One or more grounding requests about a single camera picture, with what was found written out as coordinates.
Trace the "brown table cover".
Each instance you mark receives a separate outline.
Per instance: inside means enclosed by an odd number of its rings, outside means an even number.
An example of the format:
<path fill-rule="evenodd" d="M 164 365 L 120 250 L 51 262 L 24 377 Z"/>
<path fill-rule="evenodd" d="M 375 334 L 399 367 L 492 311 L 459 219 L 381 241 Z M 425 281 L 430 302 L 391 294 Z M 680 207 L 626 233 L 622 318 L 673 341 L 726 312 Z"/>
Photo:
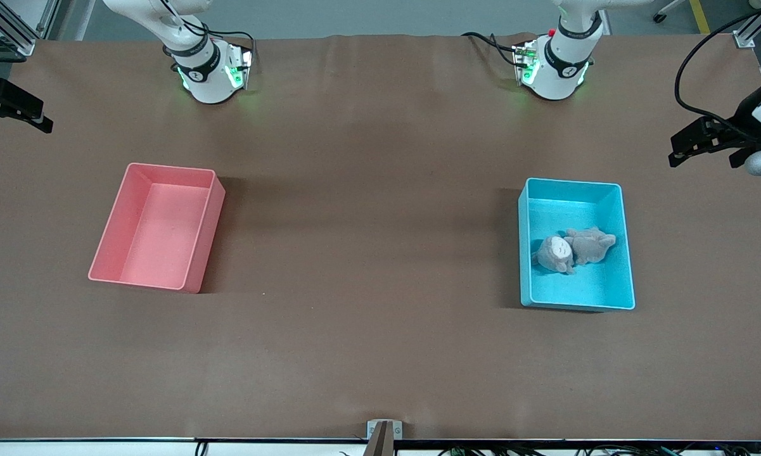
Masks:
<path fill-rule="evenodd" d="M 154 42 L 42 42 L 0 120 L 0 438 L 761 440 L 761 178 L 670 168 L 698 35 L 607 35 L 546 102 L 458 37 L 262 41 L 204 106 Z M 226 190 L 198 294 L 88 278 L 129 164 Z M 636 307 L 520 304 L 526 179 L 615 182 Z"/>

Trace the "plain grey plush toy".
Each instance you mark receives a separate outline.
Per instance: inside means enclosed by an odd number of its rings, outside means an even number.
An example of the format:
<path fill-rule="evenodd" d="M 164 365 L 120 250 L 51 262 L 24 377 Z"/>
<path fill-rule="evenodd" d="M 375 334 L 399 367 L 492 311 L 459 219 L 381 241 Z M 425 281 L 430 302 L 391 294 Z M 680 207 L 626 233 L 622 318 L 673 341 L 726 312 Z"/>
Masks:
<path fill-rule="evenodd" d="M 568 229 L 563 239 L 571 246 L 576 265 L 601 262 L 617 241 L 614 234 L 607 234 L 597 226 L 579 231 Z"/>

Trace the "pink plastic box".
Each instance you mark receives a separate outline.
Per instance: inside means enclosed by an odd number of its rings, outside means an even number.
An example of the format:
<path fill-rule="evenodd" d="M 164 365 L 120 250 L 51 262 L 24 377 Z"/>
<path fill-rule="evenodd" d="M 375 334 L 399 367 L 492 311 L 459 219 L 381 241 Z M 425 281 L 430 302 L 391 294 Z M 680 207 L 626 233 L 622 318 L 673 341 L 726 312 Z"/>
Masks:
<path fill-rule="evenodd" d="M 129 164 L 89 279 L 196 294 L 224 198 L 226 190 L 209 168 Z"/>

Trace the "black chair caster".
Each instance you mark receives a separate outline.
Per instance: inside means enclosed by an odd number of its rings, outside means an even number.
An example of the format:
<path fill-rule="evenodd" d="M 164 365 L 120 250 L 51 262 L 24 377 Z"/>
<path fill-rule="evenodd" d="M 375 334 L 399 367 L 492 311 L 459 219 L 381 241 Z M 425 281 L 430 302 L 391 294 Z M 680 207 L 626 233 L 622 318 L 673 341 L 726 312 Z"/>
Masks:
<path fill-rule="evenodd" d="M 667 15 L 670 11 L 675 9 L 677 6 L 681 5 L 683 2 L 686 2 L 687 0 L 671 0 L 669 3 L 667 3 L 665 6 L 662 6 L 653 16 L 652 21 L 653 23 L 662 23 L 666 20 Z"/>

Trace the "silver metal bracket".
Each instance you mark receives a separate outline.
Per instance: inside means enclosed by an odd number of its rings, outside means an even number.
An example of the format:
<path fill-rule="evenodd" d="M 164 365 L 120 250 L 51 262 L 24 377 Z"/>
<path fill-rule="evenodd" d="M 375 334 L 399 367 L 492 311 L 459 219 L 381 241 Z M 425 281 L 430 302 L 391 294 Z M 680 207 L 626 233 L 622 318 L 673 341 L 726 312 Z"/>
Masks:
<path fill-rule="evenodd" d="M 372 438 L 374 431 L 378 426 L 386 422 L 386 430 L 388 434 L 392 435 L 393 440 L 404 439 L 404 427 L 402 421 L 395 421 L 395 419 L 373 419 L 366 423 L 366 439 Z"/>

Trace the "grey plush toy white face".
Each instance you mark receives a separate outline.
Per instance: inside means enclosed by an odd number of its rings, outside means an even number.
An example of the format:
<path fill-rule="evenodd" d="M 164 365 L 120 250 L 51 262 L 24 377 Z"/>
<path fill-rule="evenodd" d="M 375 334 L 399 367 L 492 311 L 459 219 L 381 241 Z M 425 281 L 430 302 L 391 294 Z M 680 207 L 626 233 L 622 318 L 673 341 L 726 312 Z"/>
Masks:
<path fill-rule="evenodd" d="M 571 244 L 560 236 L 549 236 L 542 240 L 539 249 L 532 255 L 532 264 L 560 274 L 574 274 L 574 252 Z"/>

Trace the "brown post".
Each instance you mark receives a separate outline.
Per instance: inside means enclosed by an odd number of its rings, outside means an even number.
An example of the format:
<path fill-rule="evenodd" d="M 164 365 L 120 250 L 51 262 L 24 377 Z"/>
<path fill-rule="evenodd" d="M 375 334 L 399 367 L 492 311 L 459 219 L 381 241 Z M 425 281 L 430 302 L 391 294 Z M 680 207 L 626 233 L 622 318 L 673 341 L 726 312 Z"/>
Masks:
<path fill-rule="evenodd" d="M 394 456 L 394 440 L 386 430 L 386 422 L 376 428 L 362 456 Z"/>

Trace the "aluminium frame profile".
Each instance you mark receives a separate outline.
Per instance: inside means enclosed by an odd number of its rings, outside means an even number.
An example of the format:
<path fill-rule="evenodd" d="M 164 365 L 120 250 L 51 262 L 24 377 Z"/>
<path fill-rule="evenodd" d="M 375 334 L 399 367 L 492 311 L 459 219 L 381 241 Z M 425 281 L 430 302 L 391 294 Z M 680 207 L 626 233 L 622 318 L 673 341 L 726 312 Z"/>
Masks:
<path fill-rule="evenodd" d="M 754 14 L 731 32 L 739 48 L 754 48 L 755 38 L 761 40 L 761 0 L 747 0 L 747 3 L 754 9 Z"/>
<path fill-rule="evenodd" d="M 0 63 L 21 63 L 52 34 L 63 0 L 0 0 Z"/>

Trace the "blue plastic box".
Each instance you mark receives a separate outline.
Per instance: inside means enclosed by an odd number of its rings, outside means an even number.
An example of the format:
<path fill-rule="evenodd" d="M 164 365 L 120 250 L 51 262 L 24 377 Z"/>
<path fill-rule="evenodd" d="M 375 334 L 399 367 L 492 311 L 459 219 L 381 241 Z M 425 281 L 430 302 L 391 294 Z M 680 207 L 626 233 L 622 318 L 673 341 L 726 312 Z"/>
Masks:
<path fill-rule="evenodd" d="M 597 228 L 615 237 L 603 259 L 551 271 L 533 261 L 548 237 Z M 529 178 L 518 199 L 520 302 L 527 308 L 623 312 L 636 307 L 622 188 L 618 184 Z"/>

